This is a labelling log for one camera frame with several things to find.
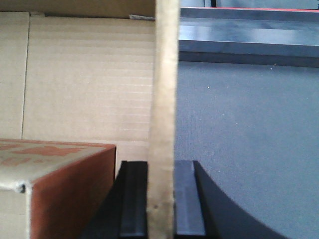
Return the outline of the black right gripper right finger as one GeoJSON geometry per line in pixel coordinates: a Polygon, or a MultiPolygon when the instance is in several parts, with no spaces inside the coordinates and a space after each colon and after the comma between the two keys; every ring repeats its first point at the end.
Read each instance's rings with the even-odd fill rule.
{"type": "Polygon", "coordinates": [[[174,169],[176,239],[282,239],[232,201],[198,161],[174,169]]]}

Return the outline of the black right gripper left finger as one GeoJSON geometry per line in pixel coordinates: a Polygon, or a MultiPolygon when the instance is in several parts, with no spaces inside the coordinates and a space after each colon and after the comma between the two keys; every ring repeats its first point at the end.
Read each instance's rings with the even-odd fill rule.
{"type": "Polygon", "coordinates": [[[146,239],[146,161],[122,161],[116,180],[81,239],[146,239]]]}

